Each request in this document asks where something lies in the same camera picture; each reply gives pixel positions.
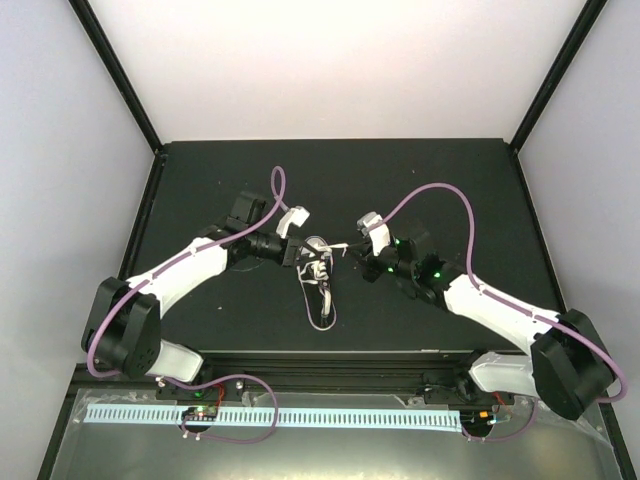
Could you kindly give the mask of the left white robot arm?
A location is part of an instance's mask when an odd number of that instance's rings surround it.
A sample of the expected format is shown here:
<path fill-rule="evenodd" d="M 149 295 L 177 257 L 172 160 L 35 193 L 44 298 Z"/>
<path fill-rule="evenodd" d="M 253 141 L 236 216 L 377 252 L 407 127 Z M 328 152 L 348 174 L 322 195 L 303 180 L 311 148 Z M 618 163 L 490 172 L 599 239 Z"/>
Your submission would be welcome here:
<path fill-rule="evenodd" d="M 229 215 L 176 255 L 127 280 L 104 280 L 82 338 L 90 372 L 103 377 L 171 378 L 179 381 L 191 398 L 207 397 L 213 391 L 215 376 L 202 366 L 202 355 L 162 337 L 162 319 L 179 300 L 248 257 L 292 267 L 307 253 L 316 283 L 326 282 L 323 261 L 328 250 L 288 234 L 290 226 L 306 221 L 308 212 L 302 207 L 291 208 L 275 232 L 263 233 L 260 228 L 272 215 L 266 204 L 265 199 L 243 192 Z"/>

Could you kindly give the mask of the black sneaker white sole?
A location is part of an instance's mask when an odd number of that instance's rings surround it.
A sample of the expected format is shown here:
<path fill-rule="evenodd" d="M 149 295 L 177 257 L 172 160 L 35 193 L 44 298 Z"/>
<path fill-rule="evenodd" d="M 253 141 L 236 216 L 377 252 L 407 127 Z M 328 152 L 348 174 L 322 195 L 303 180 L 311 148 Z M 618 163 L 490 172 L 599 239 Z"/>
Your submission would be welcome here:
<path fill-rule="evenodd" d="M 298 279 L 303 292 L 308 321 L 315 330 L 320 332 L 330 330 L 337 322 L 331 274 L 328 287 L 303 284 Z"/>

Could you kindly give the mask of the white shoelace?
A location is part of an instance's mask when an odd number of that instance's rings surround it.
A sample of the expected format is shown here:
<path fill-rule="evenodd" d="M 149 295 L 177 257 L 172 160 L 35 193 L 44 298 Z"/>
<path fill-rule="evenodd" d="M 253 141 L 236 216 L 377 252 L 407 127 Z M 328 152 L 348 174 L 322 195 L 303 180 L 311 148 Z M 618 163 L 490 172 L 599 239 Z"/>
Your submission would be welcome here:
<path fill-rule="evenodd" d="M 296 271 L 303 284 L 328 287 L 333 271 L 333 251 L 341 250 L 346 254 L 347 243 L 327 244 L 320 237 L 310 238 L 298 254 Z"/>

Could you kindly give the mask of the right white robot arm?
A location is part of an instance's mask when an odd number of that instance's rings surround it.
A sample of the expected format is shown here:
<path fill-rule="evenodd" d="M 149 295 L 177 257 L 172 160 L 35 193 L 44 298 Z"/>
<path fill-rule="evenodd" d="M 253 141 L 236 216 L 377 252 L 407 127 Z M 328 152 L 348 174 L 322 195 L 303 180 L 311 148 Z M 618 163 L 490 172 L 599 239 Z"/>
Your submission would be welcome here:
<path fill-rule="evenodd" d="M 426 238 L 370 233 L 348 251 L 366 281 L 391 274 L 410 298 L 474 321 L 518 348 L 516 354 L 473 355 L 454 379 L 457 396 L 467 403 L 492 392 L 512 393 L 577 420 L 618 378 L 585 313 L 542 309 L 496 290 L 441 259 Z"/>

